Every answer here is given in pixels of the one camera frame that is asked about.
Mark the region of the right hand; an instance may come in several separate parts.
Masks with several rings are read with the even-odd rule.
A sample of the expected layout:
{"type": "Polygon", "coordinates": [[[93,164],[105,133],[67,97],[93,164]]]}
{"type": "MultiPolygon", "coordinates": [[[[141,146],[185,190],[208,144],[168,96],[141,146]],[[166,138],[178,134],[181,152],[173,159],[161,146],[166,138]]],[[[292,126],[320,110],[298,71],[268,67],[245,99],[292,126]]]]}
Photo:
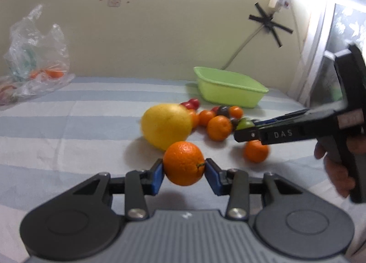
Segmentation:
{"type": "MultiPolygon", "coordinates": [[[[365,154],[365,136],[348,139],[347,146],[353,154],[365,154]]],[[[324,158],[324,167],[329,180],[334,185],[337,193],[343,198],[347,198],[350,191],[355,188],[355,179],[349,176],[348,170],[341,164],[333,162],[319,142],[315,145],[314,156],[318,160],[324,158]]]]}

